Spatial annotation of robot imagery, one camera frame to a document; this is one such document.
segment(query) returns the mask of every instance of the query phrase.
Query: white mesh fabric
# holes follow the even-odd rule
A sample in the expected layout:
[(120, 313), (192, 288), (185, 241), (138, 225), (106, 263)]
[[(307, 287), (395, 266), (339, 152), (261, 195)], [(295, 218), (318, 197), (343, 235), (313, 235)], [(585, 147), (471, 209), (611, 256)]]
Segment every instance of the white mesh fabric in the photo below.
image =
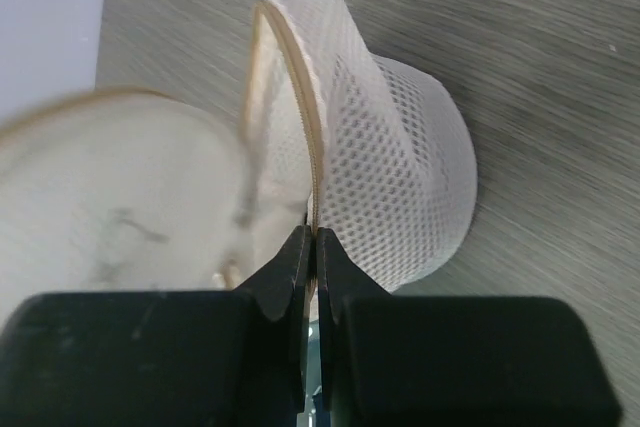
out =
[[(432, 272), (462, 242), (476, 196), (473, 147), (447, 91), (422, 72), (372, 55), (344, 0), (267, 4), (284, 17), (312, 84), (324, 148), (318, 225), (333, 229), (349, 257), (387, 290)], [(274, 41), (269, 48), (283, 46)], [(256, 49), (265, 49), (262, 41)], [(268, 83), (264, 73), (261, 78)], [(299, 98), (294, 106), (293, 100), (275, 105), (272, 98), (267, 106), (296, 119), (294, 142), (285, 146), (278, 135), (267, 134), (269, 151), (280, 152), (279, 166), (291, 179), (308, 172), (290, 159), (313, 151), (308, 132), (307, 144), (300, 141), (297, 108), (309, 106)], [(269, 177), (268, 170), (261, 178)], [(296, 198), (311, 191), (306, 184), (291, 186)]]

